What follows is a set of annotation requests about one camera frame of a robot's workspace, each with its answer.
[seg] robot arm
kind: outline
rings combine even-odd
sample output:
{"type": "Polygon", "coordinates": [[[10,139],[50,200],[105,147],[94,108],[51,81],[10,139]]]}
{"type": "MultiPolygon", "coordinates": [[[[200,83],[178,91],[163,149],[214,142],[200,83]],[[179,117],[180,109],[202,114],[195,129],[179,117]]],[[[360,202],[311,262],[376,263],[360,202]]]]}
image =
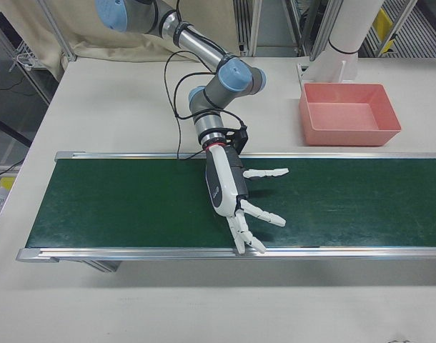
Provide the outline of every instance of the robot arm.
{"type": "Polygon", "coordinates": [[[206,152],[206,180],[215,211],[227,218],[240,254],[247,243],[263,253],[265,246],[248,229],[244,214],[284,226],[283,218],[262,211],[248,202],[244,178],[281,176],[287,169],[245,171],[239,154],[247,142],[246,127],[228,135],[220,111],[239,96],[256,94],[264,88],[264,72],[202,36],[192,25],[180,21],[177,12],[162,0],[95,0],[103,23],[120,32],[131,31],[171,39],[180,49],[195,53],[216,74],[206,86],[189,94],[199,143],[206,152]]]}

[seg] conveyor leg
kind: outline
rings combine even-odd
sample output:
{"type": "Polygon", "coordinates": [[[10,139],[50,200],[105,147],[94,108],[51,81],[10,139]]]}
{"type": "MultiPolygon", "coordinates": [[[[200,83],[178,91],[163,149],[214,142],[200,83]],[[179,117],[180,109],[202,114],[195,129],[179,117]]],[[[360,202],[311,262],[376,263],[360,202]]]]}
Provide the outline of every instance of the conveyor leg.
{"type": "Polygon", "coordinates": [[[121,261],[92,261],[88,259],[83,260],[82,262],[104,273],[116,272],[121,264],[121,261]]]}

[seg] box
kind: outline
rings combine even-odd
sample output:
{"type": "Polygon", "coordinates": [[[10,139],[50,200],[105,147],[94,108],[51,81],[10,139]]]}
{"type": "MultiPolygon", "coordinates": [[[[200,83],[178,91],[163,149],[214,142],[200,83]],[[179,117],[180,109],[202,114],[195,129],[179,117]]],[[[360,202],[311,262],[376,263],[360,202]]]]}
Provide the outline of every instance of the box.
{"type": "Polygon", "coordinates": [[[401,131],[381,84],[304,84],[299,110],[309,145],[382,146],[401,131]]]}

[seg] electrical cord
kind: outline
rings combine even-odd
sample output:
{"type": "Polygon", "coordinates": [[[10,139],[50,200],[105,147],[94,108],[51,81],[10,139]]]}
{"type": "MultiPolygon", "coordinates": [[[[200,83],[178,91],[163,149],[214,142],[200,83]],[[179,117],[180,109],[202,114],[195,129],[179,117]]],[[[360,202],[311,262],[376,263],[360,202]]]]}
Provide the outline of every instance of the electrical cord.
{"type": "Polygon", "coordinates": [[[182,128],[181,128],[180,121],[179,121],[179,115],[177,113],[177,110],[174,107],[174,104],[172,102],[172,98],[170,97],[169,87],[167,86],[167,67],[169,66],[169,63],[174,58],[174,56],[176,56],[176,55],[181,56],[180,54],[191,54],[191,55],[195,56],[210,71],[210,73],[213,74],[213,71],[205,64],[205,62],[197,54],[195,54],[192,51],[187,51],[187,50],[180,50],[180,51],[174,52],[173,54],[171,54],[169,56],[169,58],[166,61],[166,64],[164,65],[164,87],[166,89],[167,98],[169,100],[170,107],[172,108],[172,111],[174,112],[175,120],[177,120],[178,133],[179,133],[178,147],[177,147],[177,159],[179,159],[180,147],[182,146],[182,128]]]}
{"type": "Polygon", "coordinates": [[[191,155],[191,156],[188,156],[187,158],[185,158],[185,159],[179,159],[178,158],[178,155],[177,155],[177,159],[179,159],[180,161],[187,161],[187,160],[189,160],[189,159],[192,159],[192,158],[194,158],[194,157],[196,157],[197,155],[199,155],[201,152],[203,152],[204,150],[202,149],[201,151],[198,151],[196,154],[193,154],[193,155],[191,155]]]}
{"type": "MultiPolygon", "coordinates": [[[[180,0],[177,0],[177,3],[175,5],[175,11],[177,13],[177,18],[180,22],[183,21],[182,19],[182,14],[180,12],[180,0]]],[[[225,55],[226,51],[218,44],[216,44],[214,41],[212,41],[211,39],[202,36],[201,34],[198,34],[197,32],[192,31],[188,26],[184,28],[185,31],[187,31],[189,34],[191,34],[192,36],[194,36],[195,38],[197,38],[198,40],[202,41],[203,43],[208,44],[209,46],[211,46],[212,48],[214,48],[215,50],[217,50],[220,54],[225,55]]]]}
{"type": "Polygon", "coordinates": [[[8,88],[0,88],[0,91],[10,91],[10,90],[12,90],[14,87],[20,85],[24,81],[24,78],[25,78],[25,76],[23,75],[18,82],[16,82],[15,84],[12,84],[8,88]]]}
{"type": "Polygon", "coordinates": [[[175,11],[177,13],[177,18],[181,22],[182,21],[182,14],[180,13],[180,0],[177,0],[177,4],[175,5],[175,11]]]}
{"type": "MultiPolygon", "coordinates": [[[[181,14],[179,14],[179,0],[177,0],[177,5],[176,5],[176,8],[177,8],[177,16],[178,16],[178,18],[179,18],[179,20],[181,21],[181,14]]],[[[208,44],[209,45],[211,45],[211,46],[213,46],[216,50],[218,50],[219,52],[221,52],[222,54],[226,54],[226,52],[220,47],[220,46],[218,46],[217,44],[215,44],[213,41],[211,41],[210,39],[208,39],[208,38],[206,38],[206,37],[203,37],[203,36],[200,36],[200,35],[198,35],[198,34],[196,34],[195,32],[193,32],[193,31],[191,31],[191,30],[188,30],[188,32],[190,32],[190,33],[192,33],[193,34],[193,36],[195,36],[195,37],[197,37],[198,39],[200,39],[200,40],[202,40],[202,41],[206,41],[206,42],[208,42],[208,44]]],[[[178,110],[177,110],[177,92],[178,92],[178,89],[179,89],[179,87],[180,87],[180,85],[182,84],[182,82],[184,81],[184,80],[186,80],[186,79],[188,79],[189,77],[193,77],[193,76],[199,76],[199,75],[215,75],[216,73],[214,73],[208,66],[207,66],[207,64],[197,55],[197,54],[195,54],[194,52],[192,52],[192,51],[187,51],[187,50],[180,50],[180,51],[176,51],[176,52],[174,52],[173,54],[171,54],[170,56],[169,56],[169,58],[167,59],[167,61],[166,61],[166,64],[164,65],[164,87],[165,87],[165,89],[166,89],[166,94],[167,94],[167,99],[169,100],[169,104],[170,104],[170,107],[172,108],[172,111],[173,111],[173,113],[174,113],[174,118],[175,118],[175,120],[177,121],[177,126],[178,126],[178,132],[179,132],[179,138],[178,138],[178,145],[177,145],[177,159],[180,159],[179,158],[179,152],[180,152],[180,149],[181,149],[181,146],[182,146],[182,126],[181,126],[181,124],[180,124],[180,120],[187,120],[187,119],[190,119],[190,118],[192,118],[192,117],[194,117],[194,116],[198,116],[198,115],[200,115],[200,114],[206,114],[206,113],[209,113],[210,111],[215,111],[215,112],[219,112],[219,113],[225,113],[225,114],[228,114],[228,115],[230,115],[230,116],[232,116],[232,117],[234,117],[236,120],[238,120],[239,121],[239,123],[240,123],[240,126],[241,126],[241,128],[242,127],[244,127],[245,126],[245,124],[244,124],[244,122],[236,115],[236,114],[234,114],[234,113],[232,113],[232,112],[230,112],[230,111],[227,111],[227,110],[225,110],[225,109],[215,109],[215,108],[208,108],[208,109],[203,109],[203,110],[201,110],[201,111],[198,111],[198,112],[196,112],[196,113],[194,113],[194,114],[191,114],[191,115],[189,115],[189,116],[180,116],[180,114],[179,114],[179,112],[178,112],[178,110]],[[193,56],[195,56],[204,66],[205,66],[205,68],[207,68],[208,70],[209,70],[209,72],[196,72],[196,73],[191,73],[191,74],[187,74],[187,75],[185,75],[185,76],[183,76],[178,82],[177,82],[177,85],[175,86],[175,90],[174,90],[174,97],[173,97],[173,100],[172,100],[172,98],[170,97],[170,92],[169,92],[169,87],[168,87],[168,85],[167,85],[167,67],[169,66],[169,63],[170,63],[170,61],[174,58],[174,56],[176,56],[176,55],[179,55],[179,56],[181,56],[180,54],[191,54],[191,55],[193,55],[193,56]]],[[[201,152],[203,152],[204,150],[201,150],[201,151],[198,151],[196,154],[193,154],[193,155],[191,155],[191,156],[189,156],[189,157],[187,157],[186,159],[181,159],[181,160],[188,160],[188,159],[191,159],[191,158],[193,158],[194,156],[196,156],[196,155],[198,155],[198,154],[200,154],[201,152]]]]}
{"type": "Polygon", "coordinates": [[[9,167],[8,169],[5,169],[4,171],[1,171],[1,172],[0,172],[0,176],[1,176],[1,175],[4,175],[4,174],[7,173],[7,172],[10,172],[14,167],[20,165],[20,164],[23,163],[23,162],[24,162],[24,159],[22,159],[21,161],[18,161],[17,163],[13,164],[13,165],[12,165],[11,167],[9,167]]]}

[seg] beige curtain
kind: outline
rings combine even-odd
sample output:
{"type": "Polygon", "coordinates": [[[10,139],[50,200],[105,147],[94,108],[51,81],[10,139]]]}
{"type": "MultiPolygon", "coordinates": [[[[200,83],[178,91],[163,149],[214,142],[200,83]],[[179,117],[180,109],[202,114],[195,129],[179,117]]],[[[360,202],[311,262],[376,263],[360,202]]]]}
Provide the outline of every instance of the beige curtain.
{"type": "MultiPolygon", "coordinates": [[[[175,0],[166,0],[174,7],[175,0]]],[[[113,61],[164,61],[177,48],[155,36],[106,28],[94,0],[48,0],[63,35],[77,56],[113,61]]],[[[2,13],[40,61],[60,79],[66,67],[61,47],[35,0],[0,0],[2,13]]],[[[225,49],[238,52],[233,0],[182,0],[183,20],[225,49]]]]}

